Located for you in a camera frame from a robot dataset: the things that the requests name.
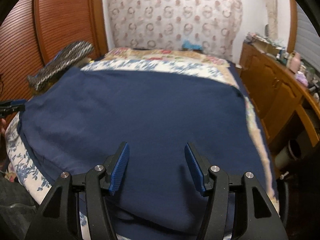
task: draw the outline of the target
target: pink bottle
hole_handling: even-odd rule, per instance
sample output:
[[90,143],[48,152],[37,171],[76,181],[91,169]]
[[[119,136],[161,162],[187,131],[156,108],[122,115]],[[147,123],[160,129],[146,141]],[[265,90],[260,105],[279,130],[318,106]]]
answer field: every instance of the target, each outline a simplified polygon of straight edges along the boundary
[[298,70],[300,69],[300,64],[301,64],[301,55],[296,52],[296,54],[294,55],[294,57],[291,59],[289,69],[290,69],[293,73],[297,73]]

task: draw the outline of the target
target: trash can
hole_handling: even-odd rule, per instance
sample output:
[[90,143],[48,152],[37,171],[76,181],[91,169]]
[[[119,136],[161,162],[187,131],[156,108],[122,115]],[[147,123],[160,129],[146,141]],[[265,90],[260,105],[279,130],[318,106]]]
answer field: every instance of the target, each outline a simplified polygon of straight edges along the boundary
[[290,163],[301,158],[301,149],[298,142],[294,139],[289,140],[288,145],[284,147],[275,158],[275,165],[282,170]]

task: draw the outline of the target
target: silver screw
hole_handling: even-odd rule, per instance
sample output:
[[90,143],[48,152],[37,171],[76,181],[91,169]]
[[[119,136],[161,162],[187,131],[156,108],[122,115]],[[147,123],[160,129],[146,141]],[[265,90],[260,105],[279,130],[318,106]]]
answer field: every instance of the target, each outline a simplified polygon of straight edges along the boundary
[[61,178],[65,179],[65,178],[67,178],[69,176],[69,172],[64,171],[63,173],[61,173],[60,176],[61,176]]
[[248,171],[248,172],[245,173],[245,176],[247,178],[249,178],[249,179],[252,179],[253,178],[253,173]]
[[220,171],[220,168],[218,166],[214,165],[214,166],[211,166],[210,170],[212,170],[213,172],[218,172],[218,171]]
[[102,171],[104,169],[103,165],[99,164],[94,168],[96,171]]

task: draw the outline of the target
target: louvered wooden door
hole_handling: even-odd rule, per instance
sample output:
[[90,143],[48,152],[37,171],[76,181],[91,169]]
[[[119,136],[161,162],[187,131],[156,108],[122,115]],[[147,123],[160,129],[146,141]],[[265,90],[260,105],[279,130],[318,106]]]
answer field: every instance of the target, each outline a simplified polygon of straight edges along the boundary
[[32,0],[20,0],[0,27],[0,73],[4,82],[0,101],[29,99],[26,76],[43,67],[32,8]]
[[89,0],[35,0],[35,22],[45,63],[78,40],[95,46],[90,57],[100,56]]

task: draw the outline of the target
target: bed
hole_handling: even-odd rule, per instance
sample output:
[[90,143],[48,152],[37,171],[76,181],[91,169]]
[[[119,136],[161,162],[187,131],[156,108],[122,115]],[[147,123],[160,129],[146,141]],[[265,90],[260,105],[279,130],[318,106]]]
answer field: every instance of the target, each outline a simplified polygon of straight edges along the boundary
[[[100,61],[92,62],[82,68],[83,71],[106,69],[176,73],[211,79],[238,88],[245,97],[247,128],[263,166],[266,192],[275,208],[279,209],[274,191],[275,180],[270,166],[270,155],[266,147],[265,136],[261,129],[260,121],[256,118],[253,106],[236,72],[235,64],[223,59],[208,57],[189,51],[143,51],[118,48],[106,54]],[[18,122],[19,114],[12,120],[6,132],[7,153],[19,182],[38,203],[41,203],[49,191],[51,184],[39,171],[17,133]],[[83,239],[90,239],[86,216],[80,214],[80,218]]]

